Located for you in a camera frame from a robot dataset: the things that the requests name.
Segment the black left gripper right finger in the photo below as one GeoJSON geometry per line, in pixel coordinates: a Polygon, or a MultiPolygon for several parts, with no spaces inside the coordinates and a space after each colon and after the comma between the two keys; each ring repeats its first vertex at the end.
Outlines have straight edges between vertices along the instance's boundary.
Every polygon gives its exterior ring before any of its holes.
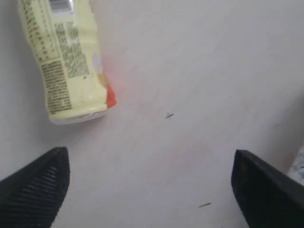
{"type": "Polygon", "coordinates": [[[247,150],[236,150],[231,186],[250,228],[302,228],[304,187],[247,150]]]}

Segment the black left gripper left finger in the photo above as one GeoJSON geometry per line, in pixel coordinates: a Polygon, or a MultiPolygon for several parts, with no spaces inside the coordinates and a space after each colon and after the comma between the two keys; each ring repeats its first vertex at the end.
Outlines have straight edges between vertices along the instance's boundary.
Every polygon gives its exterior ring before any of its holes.
{"type": "Polygon", "coordinates": [[[70,184],[67,147],[56,147],[0,182],[2,228],[49,228],[70,184]]]}

